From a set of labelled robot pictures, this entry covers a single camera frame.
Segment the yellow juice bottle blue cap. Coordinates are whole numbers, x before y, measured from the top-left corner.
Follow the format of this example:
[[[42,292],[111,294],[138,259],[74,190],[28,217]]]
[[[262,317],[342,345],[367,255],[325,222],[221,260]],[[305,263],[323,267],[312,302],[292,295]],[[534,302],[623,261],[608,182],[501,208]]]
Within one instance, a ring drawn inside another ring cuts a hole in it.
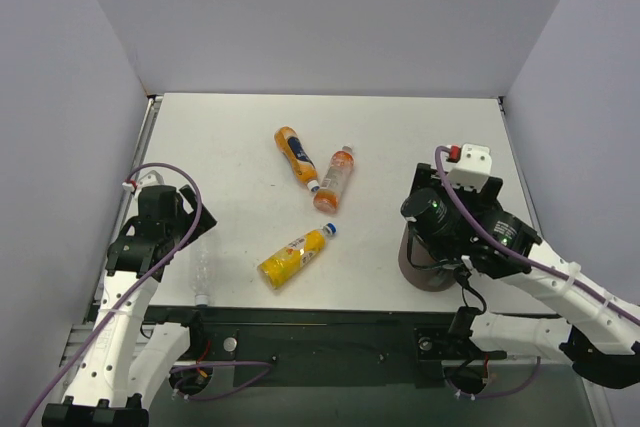
[[[327,223],[296,238],[259,264],[258,273],[272,289],[282,288],[325,249],[336,232],[336,226]]]

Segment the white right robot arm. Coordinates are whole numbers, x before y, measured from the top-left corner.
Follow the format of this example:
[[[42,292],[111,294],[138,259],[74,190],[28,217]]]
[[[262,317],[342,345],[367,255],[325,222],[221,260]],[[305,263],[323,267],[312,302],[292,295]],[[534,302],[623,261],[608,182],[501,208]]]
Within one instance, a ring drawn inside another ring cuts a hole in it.
[[[445,353],[463,359],[523,354],[569,365],[602,387],[624,389],[639,382],[639,308],[562,259],[539,233],[504,210],[501,179],[486,176],[479,187],[445,185],[449,173],[417,165],[400,208],[406,222],[406,278],[423,290],[458,284],[477,291],[472,275],[522,292],[548,314],[497,313],[486,300],[460,307],[437,338]]]

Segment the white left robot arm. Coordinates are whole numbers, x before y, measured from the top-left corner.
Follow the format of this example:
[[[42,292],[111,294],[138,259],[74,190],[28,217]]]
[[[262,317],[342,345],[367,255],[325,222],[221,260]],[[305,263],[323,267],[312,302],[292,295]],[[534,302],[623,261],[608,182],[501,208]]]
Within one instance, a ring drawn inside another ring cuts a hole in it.
[[[136,215],[107,251],[94,328],[69,362],[78,370],[62,399],[46,405],[44,426],[146,426],[173,364],[204,350],[194,309],[161,318],[147,345],[135,347],[165,266],[217,222],[189,185],[139,187],[136,195]]]

